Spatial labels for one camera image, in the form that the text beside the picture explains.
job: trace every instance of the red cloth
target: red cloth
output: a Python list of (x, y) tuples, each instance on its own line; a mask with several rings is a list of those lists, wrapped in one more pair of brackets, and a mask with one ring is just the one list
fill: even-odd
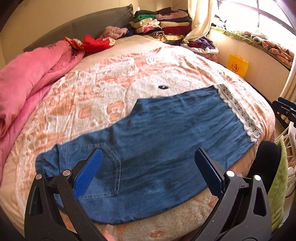
[(67, 37), (65, 37), (65, 40), (68, 41), (73, 48), (86, 51), (89, 54), (109, 49), (113, 47), (115, 43), (115, 40), (112, 38), (94, 39), (90, 35), (84, 36), (82, 42), (78, 39), (70, 39)]
[(163, 30), (165, 34), (187, 35), (191, 32), (191, 26), (166, 27)]
[(194, 42), (189, 42), (188, 46), (190, 48), (200, 48), (202, 46), (202, 43), (194, 43)]

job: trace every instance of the lace trim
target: lace trim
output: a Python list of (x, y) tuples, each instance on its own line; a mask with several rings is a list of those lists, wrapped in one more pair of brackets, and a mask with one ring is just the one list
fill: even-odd
[(257, 142), (262, 135), (262, 130), (260, 129), (260, 127), (249, 116), (247, 111), (242, 107), (240, 102), (233, 96), (233, 94), (225, 84), (214, 85), (214, 88), (218, 90), (220, 98), (228, 104), (232, 112), (244, 125), (244, 130), (250, 137), (251, 142)]

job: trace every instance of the wall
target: wall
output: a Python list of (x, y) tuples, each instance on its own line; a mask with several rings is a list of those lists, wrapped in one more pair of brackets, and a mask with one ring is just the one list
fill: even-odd
[(143, 10), (157, 11), (165, 7), (171, 7), (173, 0), (139, 0), (139, 7)]
[(188, 9), (188, 0), (172, 0), (172, 6), (175, 6), (173, 9)]
[(3, 52), (2, 52), (2, 45), (1, 45), (1, 36), (0, 36), (0, 69), (2, 69), (6, 65)]
[(215, 30), (207, 35), (218, 48), (218, 62), (227, 65), (230, 53), (236, 54), (249, 61), (245, 80), (260, 91), (269, 101), (276, 100), (287, 81), (289, 70), (267, 53), (245, 42), (227, 37)]
[(1, 31), (4, 59), (8, 63), (22, 53), (24, 47), (68, 21), (92, 12), (128, 6), (130, 3), (136, 11), (138, 0), (24, 0)]

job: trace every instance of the purple clothing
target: purple clothing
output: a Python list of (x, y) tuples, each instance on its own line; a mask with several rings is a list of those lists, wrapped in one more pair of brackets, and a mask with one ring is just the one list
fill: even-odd
[(203, 50), (205, 50), (206, 48), (209, 48), (209, 49), (215, 48), (213, 41), (208, 39), (207, 37), (202, 37), (195, 41), (189, 41), (188, 46), (191, 48), (202, 48)]

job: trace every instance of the pile of folded clothes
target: pile of folded clothes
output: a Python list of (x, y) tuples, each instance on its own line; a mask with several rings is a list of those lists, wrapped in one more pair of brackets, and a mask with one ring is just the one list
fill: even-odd
[(170, 45), (181, 45), (184, 36), (191, 31), (192, 19), (184, 10), (172, 10), (171, 7), (156, 12), (139, 10), (134, 16), (121, 38), (148, 35)]
[(207, 37), (202, 37), (195, 41), (189, 41), (187, 44), (181, 44), (181, 46), (191, 50), (195, 54), (217, 62), (216, 54), (219, 53), (219, 51), (213, 44), (213, 41)]

